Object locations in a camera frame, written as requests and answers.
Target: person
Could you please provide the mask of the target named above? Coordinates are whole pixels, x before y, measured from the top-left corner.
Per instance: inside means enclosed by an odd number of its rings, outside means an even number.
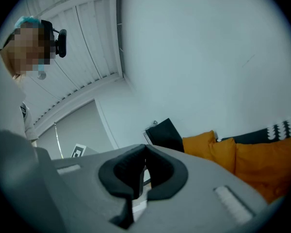
[[[34,142],[30,109],[25,105],[25,76],[45,77],[45,65],[55,58],[53,28],[34,17],[21,17],[0,49],[0,130],[8,130]]]

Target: orange cushion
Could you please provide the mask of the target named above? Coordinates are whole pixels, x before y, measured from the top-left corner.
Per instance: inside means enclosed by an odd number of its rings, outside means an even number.
[[[235,171],[236,144],[233,138],[216,143],[214,132],[183,138],[184,152],[211,160],[231,173]]]
[[[235,175],[268,202],[285,195],[291,184],[291,138],[261,144],[236,144]]]

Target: white shirt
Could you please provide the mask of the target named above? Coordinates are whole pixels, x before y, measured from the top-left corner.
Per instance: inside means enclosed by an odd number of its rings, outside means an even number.
[[[0,55],[0,130],[8,130],[27,140],[36,140],[38,136],[34,130],[30,110],[26,107],[24,118],[20,108],[25,97],[6,69]]]

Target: shirt sleeve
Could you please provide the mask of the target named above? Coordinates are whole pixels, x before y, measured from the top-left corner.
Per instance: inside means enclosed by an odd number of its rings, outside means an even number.
[[[27,106],[26,106],[26,115],[24,118],[24,124],[25,124],[25,134],[26,134],[27,140],[29,141],[37,140],[39,137],[37,133],[35,132],[31,112]]]

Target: hanging cord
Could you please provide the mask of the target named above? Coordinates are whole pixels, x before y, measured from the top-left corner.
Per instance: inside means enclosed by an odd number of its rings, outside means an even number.
[[[54,125],[55,125],[55,132],[56,132],[56,138],[57,138],[58,148],[59,148],[60,154],[61,154],[62,159],[63,159],[63,158],[64,158],[64,157],[63,157],[63,153],[62,153],[62,150],[61,150],[61,148],[60,148],[60,144],[59,144],[59,140],[58,140],[58,134],[57,134],[56,122],[54,122]]]

